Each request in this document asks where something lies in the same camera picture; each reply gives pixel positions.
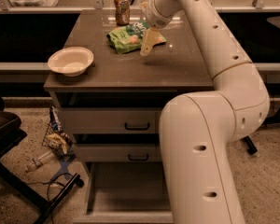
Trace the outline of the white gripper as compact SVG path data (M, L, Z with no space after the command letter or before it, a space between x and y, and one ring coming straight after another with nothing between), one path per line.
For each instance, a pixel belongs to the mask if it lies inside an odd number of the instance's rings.
M169 19L164 17L157 10L156 0L149 0L148 2L142 2L140 8L143 12L143 16L146 18L147 23L154 28L148 28L144 31L143 41L140 50L141 56L148 56L152 48L158 43L160 37L160 31L167 26Z

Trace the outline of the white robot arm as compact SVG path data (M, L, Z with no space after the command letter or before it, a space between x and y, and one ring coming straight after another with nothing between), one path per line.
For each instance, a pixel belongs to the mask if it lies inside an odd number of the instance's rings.
M226 146L254 132L270 101L256 66L208 0L150 0L150 27L141 52L150 53L154 34L184 11L212 91L178 95L161 112L162 165L174 224L245 224Z

